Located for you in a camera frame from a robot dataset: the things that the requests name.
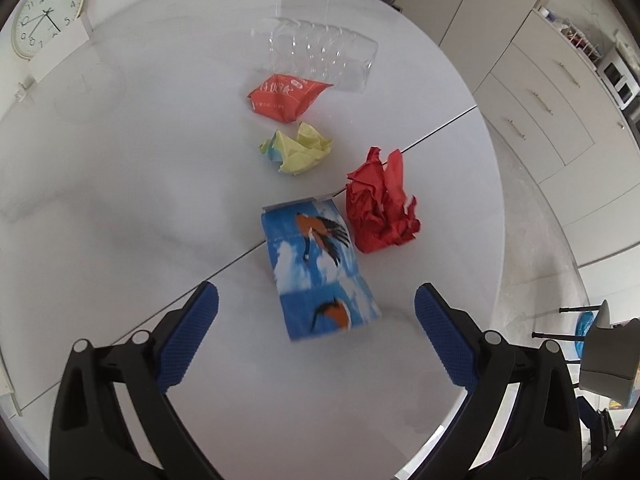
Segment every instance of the crumpled yellow paper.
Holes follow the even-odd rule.
[[[260,152],[273,162],[280,162],[280,172],[297,175],[317,166],[331,153],[331,138],[323,137],[310,124],[300,123],[295,139],[280,130],[265,140]]]

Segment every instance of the cabinet drawer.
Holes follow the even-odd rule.
[[[640,240],[640,186],[564,226],[578,265],[613,254]]]
[[[594,142],[625,126],[593,65],[538,13],[530,13],[513,43],[558,88]]]
[[[564,168],[536,121],[494,76],[489,74],[485,78],[474,97],[482,114],[513,148],[537,183]]]
[[[562,226],[607,205],[640,184],[640,157],[624,132],[591,148],[540,184]]]
[[[593,145],[569,103],[517,46],[507,48],[492,73],[529,112],[565,164]]]

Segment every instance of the clock hand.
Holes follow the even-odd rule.
[[[44,13],[44,15],[49,19],[49,21],[50,21],[51,23],[53,23],[53,20],[52,20],[52,19],[51,19],[51,17],[49,16],[49,13],[50,13],[50,12],[51,12],[51,11],[50,11],[50,10],[48,10],[47,12],[45,12],[45,13]]]
[[[31,34],[29,35],[29,37],[31,37],[31,35],[36,31],[36,29],[38,28],[38,25],[40,25],[40,23],[42,22],[42,20],[44,20],[45,16],[46,16],[46,14],[44,14],[44,16],[42,16],[42,17],[40,18],[40,21],[39,21],[38,23],[36,23],[36,26],[35,26],[35,27],[33,27],[33,30],[31,31]]]
[[[36,16],[35,18],[31,18],[28,22],[24,22],[24,23],[20,22],[20,24],[24,27],[27,23],[31,23],[32,21],[37,20],[38,18],[41,18],[42,16],[44,16],[44,14]]]

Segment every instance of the bird print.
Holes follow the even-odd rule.
[[[311,328],[309,329],[310,333],[314,331],[319,316],[333,319],[338,329],[348,330],[351,328],[351,313],[347,306],[341,300],[338,300],[338,298],[334,298],[333,301],[327,301],[316,307]]]
[[[349,247],[349,235],[346,229],[328,218],[308,216],[303,213],[296,215],[296,224],[305,239],[305,253],[302,255],[302,260],[308,265],[310,239],[313,237],[320,250],[331,256],[337,267],[340,263],[340,253],[332,240],[338,240],[345,247]]]

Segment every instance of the table seam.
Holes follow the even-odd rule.
[[[421,142],[425,141],[426,139],[428,139],[429,137],[431,137],[433,134],[439,132],[440,130],[443,130],[444,128],[446,128],[447,126],[449,126],[451,123],[457,121],[458,119],[464,117],[465,115],[467,115],[469,112],[476,110],[478,108],[478,105],[474,105],[471,108],[469,108],[468,110],[462,112],[461,114],[457,115],[456,117],[454,117],[452,120],[447,121],[447,123],[444,123],[442,126],[436,128],[435,130],[433,130],[431,133],[429,133],[428,135],[424,136],[421,139],[416,140],[413,144],[411,144],[410,146],[408,146],[407,148],[401,150],[401,153],[406,153],[407,151],[409,151],[411,148],[417,146],[418,144],[420,144]],[[337,191],[336,193],[334,193],[334,198],[342,193],[344,193],[345,188],[342,188],[340,191]],[[220,272],[222,272],[223,270],[228,269],[230,266],[232,266],[234,263],[239,262],[240,260],[242,260],[245,256],[248,256],[250,253],[254,252],[256,249],[260,248],[262,245],[264,245],[266,243],[266,240],[261,240],[260,242],[258,242],[257,244],[255,244],[252,248],[250,248],[249,250],[245,251],[244,253],[240,254],[240,256],[238,256],[237,258],[233,259],[231,262],[229,262],[228,264],[226,264],[225,266],[221,267],[220,269],[218,269],[216,272],[214,272],[212,275],[208,276],[207,278],[205,278],[203,281],[204,282],[208,282],[210,279],[214,278],[215,276],[217,276]],[[160,314],[163,310],[168,309],[170,306],[172,306],[174,303],[177,303],[178,301],[182,300],[183,298],[185,298],[188,294],[191,294],[194,290],[196,290],[198,286],[195,285],[194,287],[190,288],[189,290],[187,290],[184,294],[181,294],[178,298],[176,298],[175,300],[169,302],[167,305],[165,305],[164,307],[160,308],[158,311],[156,311],[155,313],[151,314],[150,316],[148,316],[146,319],[144,319],[143,321],[141,321],[140,323],[138,323],[137,325],[135,325],[133,328],[131,328],[130,330],[127,330],[122,336],[120,336],[119,338],[115,339],[112,343],[110,343],[111,345],[116,344],[120,339],[122,339],[124,336],[126,336],[127,334],[133,332],[135,329],[139,328],[140,326],[144,325],[146,322],[148,322],[149,320],[151,320],[153,317],[157,316],[158,314]],[[55,384],[52,384],[49,388],[47,388],[46,390],[44,390],[42,393],[40,393],[38,396],[36,396],[34,399],[30,400],[29,402],[27,402],[24,406],[21,406],[20,408],[22,410],[26,409],[28,406],[30,406],[31,404],[33,404],[36,400],[38,400],[39,398],[41,398],[42,396],[44,396],[47,392],[51,391],[53,388],[55,388],[56,386],[58,386],[60,384],[60,382],[62,381],[62,378],[57,381]],[[16,414],[14,413],[9,419],[11,420],[12,418],[14,418],[14,416],[16,416]]]

